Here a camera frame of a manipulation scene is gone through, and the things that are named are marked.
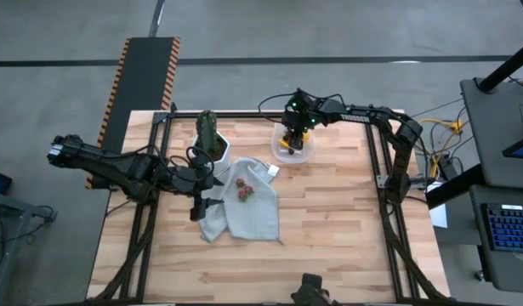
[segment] dish towel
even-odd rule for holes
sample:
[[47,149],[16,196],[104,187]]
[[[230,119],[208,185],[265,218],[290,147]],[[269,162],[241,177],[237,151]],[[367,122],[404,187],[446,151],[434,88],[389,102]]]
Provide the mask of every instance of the dish towel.
[[[224,186],[214,186],[202,192],[202,197],[222,199],[223,204],[207,209],[199,224],[202,239],[212,242],[229,229],[231,236],[256,241],[279,241],[278,196],[270,187],[275,173],[270,165],[250,157],[234,161],[219,176]],[[238,198],[236,180],[243,179],[253,187],[246,201]]]

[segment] keyboard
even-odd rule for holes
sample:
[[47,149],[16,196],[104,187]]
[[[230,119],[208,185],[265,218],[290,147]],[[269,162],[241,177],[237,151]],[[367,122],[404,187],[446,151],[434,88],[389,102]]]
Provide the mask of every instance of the keyboard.
[[523,206],[482,204],[492,250],[523,252]]

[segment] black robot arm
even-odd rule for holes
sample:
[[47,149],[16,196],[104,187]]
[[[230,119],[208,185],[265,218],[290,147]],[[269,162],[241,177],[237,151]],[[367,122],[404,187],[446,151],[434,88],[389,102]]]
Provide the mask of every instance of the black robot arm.
[[49,163],[56,167],[83,169],[93,175],[107,179],[121,187],[131,201],[147,203],[156,199],[156,192],[167,191],[176,195],[192,196],[193,208],[190,220],[205,217],[206,209],[220,200],[202,199],[203,190],[209,190],[219,182],[205,164],[209,162],[203,154],[189,158],[186,166],[167,167],[160,156],[139,153],[141,150],[117,154],[84,144],[80,137],[56,136],[48,153]]
[[[395,133],[390,120],[401,123]],[[287,128],[287,141],[291,149],[302,150],[303,133],[318,124],[346,121],[372,124],[378,128],[385,140],[395,151],[391,173],[385,183],[387,201],[401,203],[411,183],[406,173],[414,144],[422,133],[422,127],[406,114],[397,113],[388,107],[345,105],[331,98],[316,98],[298,89],[286,103],[282,124]]]

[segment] black mat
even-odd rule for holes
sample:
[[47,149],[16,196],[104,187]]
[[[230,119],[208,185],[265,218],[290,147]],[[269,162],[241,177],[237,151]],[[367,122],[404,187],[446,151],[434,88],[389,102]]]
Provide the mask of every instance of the black mat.
[[[167,110],[172,98],[179,39],[130,38],[125,42],[100,127],[97,145],[121,152],[133,110]],[[87,188],[104,189],[102,178],[88,178]]]

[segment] butcher block tabletop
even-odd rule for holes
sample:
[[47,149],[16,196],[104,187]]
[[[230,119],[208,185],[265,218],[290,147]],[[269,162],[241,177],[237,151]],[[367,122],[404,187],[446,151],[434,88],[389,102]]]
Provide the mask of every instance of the butcher block tabletop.
[[[147,145],[153,113],[131,112],[122,152]],[[290,294],[297,291],[303,273],[321,275],[323,287],[341,303],[395,301],[365,126],[349,122],[319,126],[313,131],[316,151],[309,162],[284,164],[270,150],[274,124],[263,118],[219,118],[218,131],[230,142],[232,160],[251,156],[280,167],[271,185],[279,197],[281,243],[238,240],[224,232],[210,244],[201,239],[199,224],[189,220],[192,199],[163,192],[146,303],[292,303]],[[195,135],[195,119],[173,119],[166,156],[184,156]],[[383,163],[379,147],[378,154]],[[417,168],[412,156],[409,173],[418,173]],[[125,201],[123,193],[114,192],[108,210]],[[89,298],[105,288],[125,260],[134,209],[135,204],[129,203],[106,218]],[[406,199],[402,209],[414,260],[448,295],[427,206]],[[402,263],[400,275],[407,296]]]

